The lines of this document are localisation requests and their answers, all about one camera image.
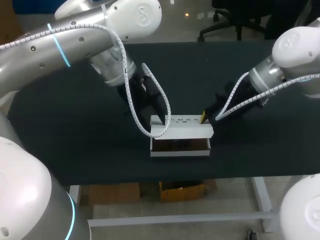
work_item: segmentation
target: white cardboard box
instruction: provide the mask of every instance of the white cardboard box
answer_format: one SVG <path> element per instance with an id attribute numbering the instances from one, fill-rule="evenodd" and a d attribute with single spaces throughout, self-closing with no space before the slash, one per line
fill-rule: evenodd
<path id="1" fill-rule="evenodd" d="M 150 139 L 150 156 L 210 156 L 214 129 L 208 121 L 200 124 L 200 118 L 201 115 L 172 115 L 167 132 Z M 165 128 L 157 115 L 151 116 L 150 125 L 151 134 L 159 134 Z"/>

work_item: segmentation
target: gray floor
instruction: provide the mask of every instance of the gray floor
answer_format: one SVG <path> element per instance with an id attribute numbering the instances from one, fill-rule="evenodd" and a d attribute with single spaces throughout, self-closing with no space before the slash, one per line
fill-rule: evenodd
<path id="1" fill-rule="evenodd" d="M 273 204 L 287 184 L 289 177 L 265 177 Z M 125 218 L 181 214 L 243 213 L 258 210 L 249 178 L 217 179 L 217 190 L 208 188 L 199 200 L 160 203 L 157 183 L 141 184 L 142 198 L 128 204 L 83 206 L 87 218 Z M 260 220 L 167 223 L 92 228 L 92 240 L 244 240 L 247 229 L 258 233 L 259 240 L 281 240 L 279 232 L 263 233 Z"/>
<path id="2" fill-rule="evenodd" d="M 137 39 L 131 43 L 161 43 L 161 42 L 196 42 L 200 30 L 212 26 L 214 9 L 211 0 L 160 0 L 162 7 L 162 22 L 159 29 L 151 36 Z M 54 20 L 50 14 L 19 15 L 19 22 L 25 32 Z M 262 19 L 265 25 L 268 17 Z M 235 41 L 234 27 L 211 32 L 205 35 L 206 41 Z M 262 40 L 263 35 L 244 28 L 244 41 Z M 273 202 L 280 196 L 288 177 L 267 177 L 266 184 Z M 218 179 L 218 190 L 208 190 L 207 195 L 200 200 L 159 203 L 157 189 L 152 184 L 143 184 L 146 192 L 141 201 L 131 204 L 96 205 L 93 209 L 82 208 L 88 218 L 120 218 L 175 214 L 202 213 L 240 213 L 257 210 L 249 179 L 233 178 Z M 259 240 L 280 240 L 279 233 L 263 233 L 258 220 L 153 224 L 119 227 L 96 227 L 92 229 L 93 240 L 244 240 L 247 229 L 258 232 Z"/>

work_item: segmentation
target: table surface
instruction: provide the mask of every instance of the table surface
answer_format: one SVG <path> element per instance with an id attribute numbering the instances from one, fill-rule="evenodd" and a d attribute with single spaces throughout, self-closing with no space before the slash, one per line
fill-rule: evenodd
<path id="1" fill-rule="evenodd" d="M 174 115 L 200 115 L 228 81 L 267 57 L 273 42 L 127 45 L 165 90 Z M 298 86 L 233 121 L 210 157 L 150 158 L 115 88 L 88 62 L 37 80 L 13 101 L 9 120 L 26 149 L 64 185 L 307 175 L 320 172 L 320 102 Z"/>

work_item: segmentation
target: yellow tag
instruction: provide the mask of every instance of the yellow tag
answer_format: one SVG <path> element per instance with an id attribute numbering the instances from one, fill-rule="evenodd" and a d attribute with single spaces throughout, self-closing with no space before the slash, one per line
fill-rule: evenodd
<path id="1" fill-rule="evenodd" d="M 200 124 L 203 123 L 203 120 L 204 120 L 205 116 L 206 116 L 206 110 L 204 110 L 203 113 L 202 113 L 202 116 L 200 118 Z"/>

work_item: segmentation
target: metal table frame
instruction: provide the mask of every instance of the metal table frame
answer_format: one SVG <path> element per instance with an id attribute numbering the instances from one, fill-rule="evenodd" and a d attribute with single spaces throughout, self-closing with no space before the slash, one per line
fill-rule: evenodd
<path id="1" fill-rule="evenodd" d="M 231 221 L 231 220 L 256 220 L 262 219 L 264 232 L 272 233 L 280 226 L 279 212 L 280 205 L 287 191 L 298 181 L 302 175 L 292 176 L 285 186 L 276 206 L 272 206 L 265 180 L 262 176 L 252 177 L 255 196 L 259 205 L 257 212 L 243 213 L 222 213 L 222 214 L 190 214 L 190 215 L 167 215 L 167 216 L 143 216 L 143 217 L 124 217 L 124 218 L 105 218 L 89 219 L 89 225 L 93 227 L 124 226 L 140 224 L 165 224 L 165 223 L 186 223 L 186 222 L 211 222 L 211 221 Z M 69 191 L 75 203 L 80 201 L 80 186 L 72 185 Z"/>

